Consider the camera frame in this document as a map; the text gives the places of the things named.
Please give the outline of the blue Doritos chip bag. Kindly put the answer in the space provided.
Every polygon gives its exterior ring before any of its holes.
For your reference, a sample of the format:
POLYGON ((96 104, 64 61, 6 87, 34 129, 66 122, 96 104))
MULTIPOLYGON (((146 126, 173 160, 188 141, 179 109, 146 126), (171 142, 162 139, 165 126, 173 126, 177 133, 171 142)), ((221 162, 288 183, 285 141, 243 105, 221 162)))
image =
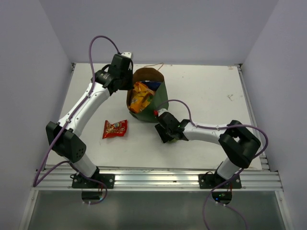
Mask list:
POLYGON ((142 83, 146 85, 152 91, 157 91, 157 89, 161 85, 161 82, 157 82, 157 81, 142 81, 142 83))

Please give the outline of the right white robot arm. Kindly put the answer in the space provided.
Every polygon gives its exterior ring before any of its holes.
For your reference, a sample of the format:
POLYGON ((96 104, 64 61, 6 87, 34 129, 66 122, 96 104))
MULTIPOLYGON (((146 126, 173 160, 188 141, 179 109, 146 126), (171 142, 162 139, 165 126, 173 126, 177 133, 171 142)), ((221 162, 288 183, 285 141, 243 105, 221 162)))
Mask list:
POLYGON ((158 122, 155 129, 163 143, 197 140, 222 147, 227 158, 218 166, 213 177, 214 184, 219 188, 225 188, 237 171, 250 166, 261 145, 259 139, 236 120, 221 127, 204 128, 194 125, 189 119, 178 121, 166 109, 155 110, 154 116, 158 122))

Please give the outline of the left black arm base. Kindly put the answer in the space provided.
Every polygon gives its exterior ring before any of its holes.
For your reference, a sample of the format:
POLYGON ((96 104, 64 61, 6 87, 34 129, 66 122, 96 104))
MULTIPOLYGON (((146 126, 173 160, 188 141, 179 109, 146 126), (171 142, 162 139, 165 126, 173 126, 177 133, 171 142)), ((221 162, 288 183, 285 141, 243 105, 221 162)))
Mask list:
POLYGON ((107 189, 113 189, 115 183, 115 175, 110 173, 99 173, 94 175, 94 178, 86 179, 80 174, 71 174, 72 188, 80 189, 96 189, 103 188, 101 183, 103 183, 107 189))

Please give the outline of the green paper bag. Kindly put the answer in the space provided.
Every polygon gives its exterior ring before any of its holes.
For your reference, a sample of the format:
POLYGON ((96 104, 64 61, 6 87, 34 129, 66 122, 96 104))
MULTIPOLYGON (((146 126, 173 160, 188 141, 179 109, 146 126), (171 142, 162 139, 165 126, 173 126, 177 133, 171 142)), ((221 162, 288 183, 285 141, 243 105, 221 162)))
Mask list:
POLYGON ((129 113, 136 119, 143 121, 143 122, 151 122, 155 123, 156 118, 154 116, 154 110, 158 108, 165 108, 168 109, 168 95, 166 89, 165 78, 163 74, 160 72, 160 69, 155 69, 154 65, 147 65, 135 71, 133 74, 133 87, 131 90, 127 92, 126 98, 126 106, 129 110, 129 113), (155 91, 155 96, 151 100, 151 103, 140 113, 133 113, 129 110, 129 105, 132 96, 132 90, 134 88, 134 84, 136 82, 142 81, 157 81, 161 82, 160 87, 155 91))

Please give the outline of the yellow mango candy bag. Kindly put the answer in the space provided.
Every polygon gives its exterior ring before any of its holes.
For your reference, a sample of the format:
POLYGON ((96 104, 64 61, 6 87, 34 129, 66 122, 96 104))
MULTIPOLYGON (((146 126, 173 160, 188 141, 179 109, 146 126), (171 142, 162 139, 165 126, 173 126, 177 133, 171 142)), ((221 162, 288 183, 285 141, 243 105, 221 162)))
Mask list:
POLYGON ((140 113, 151 103, 154 96, 155 91, 142 82, 136 82, 132 90, 129 110, 136 114, 140 113))

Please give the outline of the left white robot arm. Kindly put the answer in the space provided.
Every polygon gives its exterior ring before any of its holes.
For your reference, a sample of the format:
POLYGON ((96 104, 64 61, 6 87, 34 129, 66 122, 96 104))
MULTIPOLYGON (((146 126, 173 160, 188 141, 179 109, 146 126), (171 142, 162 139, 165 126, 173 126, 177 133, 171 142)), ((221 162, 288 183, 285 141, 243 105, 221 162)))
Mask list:
POLYGON ((54 152, 82 173, 83 183, 95 188, 100 182, 97 166, 86 155, 80 139, 83 129, 99 106, 118 90, 132 89, 132 53, 115 54, 112 62, 95 73, 85 93, 58 122, 46 126, 47 138, 54 152))

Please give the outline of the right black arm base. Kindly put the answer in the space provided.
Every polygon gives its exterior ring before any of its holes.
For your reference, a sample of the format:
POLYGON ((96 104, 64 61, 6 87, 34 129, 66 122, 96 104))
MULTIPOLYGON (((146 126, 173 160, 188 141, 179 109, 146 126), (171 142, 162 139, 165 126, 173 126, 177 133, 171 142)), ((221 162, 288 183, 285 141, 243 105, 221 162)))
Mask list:
POLYGON ((217 174, 217 172, 206 172, 198 174, 198 183, 200 189, 241 189, 241 179, 240 179, 240 173, 243 170, 239 170, 237 173, 235 173, 233 176, 230 177, 230 179, 224 179, 221 176, 217 174))

